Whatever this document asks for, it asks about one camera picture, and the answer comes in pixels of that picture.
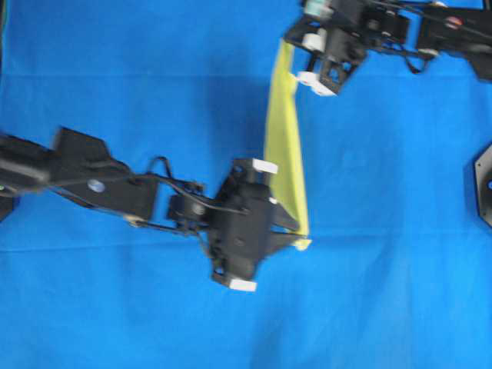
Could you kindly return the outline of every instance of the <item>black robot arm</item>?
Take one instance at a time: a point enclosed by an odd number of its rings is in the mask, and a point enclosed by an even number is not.
[[[164,164],[166,175],[152,171]],[[144,174],[134,174],[115,160],[106,144],[92,136],[62,128],[53,149],[12,136],[0,139],[0,220],[26,193],[50,189],[74,203],[121,215],[131,225],[199,238],[211,259],[212,278],[238,290],[253,291],[261,260],[301,236],[298,223],[273,197],[270,178],[277,166],[258,159],[234,160],[214,198],[204,186],[174,178],[168,160],[154,159]],[[174,189],[167,219],[173,227],[151,223],[159,185]],[[208,244],[201,237],[205,232]]]
[[[467,59],[480,80],[492,81],[490,0],[484,0],[484,9],[393,0],[304,0],[302,6],[303,15],[284,39],[310,54],[299,79],[319,95],[338,94],[368,51],[399,55],[414,74],[448,52]],[[422,19],[416,51],[405,48],[410,19],[402,12]],[[411,58],[420,59],[422,67]]]

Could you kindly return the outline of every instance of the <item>yellow fabric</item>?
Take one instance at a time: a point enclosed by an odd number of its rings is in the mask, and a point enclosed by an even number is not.
[[[274,196],[301,226],[295,233],[309,235],[308,205],[304,186],[298,115],[295,108],[296,78],[291,74],[294,47],[282,40],[271,77],[264,159],[278,165],[272,176]],[[298,240],[294,246],[305,250],[311,240]]]

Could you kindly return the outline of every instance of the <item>screw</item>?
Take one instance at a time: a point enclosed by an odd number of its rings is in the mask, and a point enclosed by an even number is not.
[[[98,181],[97,179],[91,179],[87,182],[87,186],[93,190],[94,192],[98,192],[99,194],[101,192],[104,192],[104,190],[106,189],[106,186],[104,183],[102,183],[101,181]]]
[[[191,206],[191,210],[196,214],[196,215],[203,215],[205,214],[205,207],[201,204],[193,204]]]

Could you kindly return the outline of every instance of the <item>blue fabric background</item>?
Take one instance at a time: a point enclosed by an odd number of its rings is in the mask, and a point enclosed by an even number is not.
[[[135,171],[166,155],[212,195],[233,158],[261,156],[298,16],[295,0],[10,0],[1,128],[44,145],[80,130]],[[195,240],[25,196],[0,224],[0,368],[490,368],[471,163],[491,97],[445,55],[416,77],[372,54],[338,98],[300,87],[314,242],[264,262],[256,294],[211,282]]]

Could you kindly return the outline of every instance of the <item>metal plate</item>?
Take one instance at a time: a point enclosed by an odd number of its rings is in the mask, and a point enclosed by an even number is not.
[[[475,161],[478,211],[492,227],[492,145]]]

